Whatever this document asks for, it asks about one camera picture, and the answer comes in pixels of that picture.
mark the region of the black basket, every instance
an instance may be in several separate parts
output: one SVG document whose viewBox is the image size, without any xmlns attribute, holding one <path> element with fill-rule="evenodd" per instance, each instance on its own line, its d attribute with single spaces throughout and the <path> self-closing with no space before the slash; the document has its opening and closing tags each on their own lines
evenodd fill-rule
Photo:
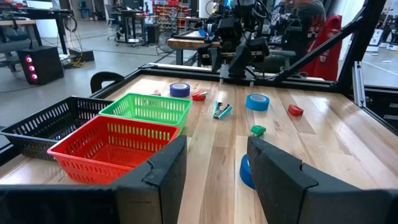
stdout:
<svg viewBox="0 0 398 224">
<path fill-rule="evenodd" d="M 4 135 L 27 157 L 55 161 L 47 149 L 74 132 L 112 101 L 71 96 L 4 128 Z"/>
</svg>

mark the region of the blue tape roll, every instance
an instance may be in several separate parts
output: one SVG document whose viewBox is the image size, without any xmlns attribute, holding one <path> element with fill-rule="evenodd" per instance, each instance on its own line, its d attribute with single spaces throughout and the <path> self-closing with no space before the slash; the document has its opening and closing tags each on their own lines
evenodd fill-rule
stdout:
<svg viewBox="0 0 398 224">
<path fill-rule="evenodd" d="M 248 155 L 244 155 L 242 157 L 241 161 L 241 169 L 239 171 L 239 174 L 242 178 L 242 181 L 249 187 L 254 188 L 254 183 L 253 183 L 253 178 L 251 176 L 251 171 L 250 171 L 250 166 L 249 166 L 249 161 L 248 161 Z"/>
<path fill-rule="evenodd" d="M 260 94 L 250 94 L 246 98 L 246 107 L 250 110 L 266 111 L 269 106 L 269 98 Z"/>
<path fill-rule="evenodd" d="M 174 97 L 189 96 L 190 86 L 186 83 L 173 83 L 170 85 L 170 95 Z"/>
</svg>

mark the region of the green basket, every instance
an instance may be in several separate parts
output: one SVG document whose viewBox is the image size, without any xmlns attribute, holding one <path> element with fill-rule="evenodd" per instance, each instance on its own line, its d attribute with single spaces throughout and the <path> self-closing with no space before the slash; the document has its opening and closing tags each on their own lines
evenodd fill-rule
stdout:
<svg viewBox="0 0 398 224">
<path fill-rule="evenodd" d="M 99 112 L 102 115 L 178 126 L 187 122 L 191 100 L 128 93 Z"/>
</svg>

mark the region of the red basket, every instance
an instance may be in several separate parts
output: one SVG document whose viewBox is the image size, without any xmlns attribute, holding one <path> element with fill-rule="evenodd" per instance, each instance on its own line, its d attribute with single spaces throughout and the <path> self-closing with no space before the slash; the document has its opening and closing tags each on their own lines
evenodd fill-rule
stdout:
<svg viewBox="0 0 398 224">
<path fill-rule="evenodd" d="M 71 179 L 108 184 L 162 149 L 178 131 L 175 126 L 97 116 L 47 153 Z"/>
</svg>

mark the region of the red clip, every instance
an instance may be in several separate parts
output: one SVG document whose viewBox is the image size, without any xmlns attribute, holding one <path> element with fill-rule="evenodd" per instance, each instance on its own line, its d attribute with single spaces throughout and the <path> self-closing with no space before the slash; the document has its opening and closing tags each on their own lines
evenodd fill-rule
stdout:
<svg viewBox="0 0 398 224">
<path fill-rule="evenodd" d="M 301 116 L 301 115 L 303 115 L 304 110 L 301 109 L 301 108 L 299 108 L 299 107 L 296 106 L 296 105 L 289 105 L 289 113 L 290 113 L 292 116 Z"/>
<path fill-rule="evenodd" d="M 203 101 L 206 99 L 207 92 L 205 90 L 200 90 L 192 95 L 194 101 Z"/>
<path fill-rule="evenodd" d="M 155 95 L 155 96 L 161 96 L 161 94 L 159 93 L 159 91 L 158 91 L 158 90 L 155 90 L 155 92 L 154 92 L 153 94 L 151 94 L 151 95 Z"/>
</svg>

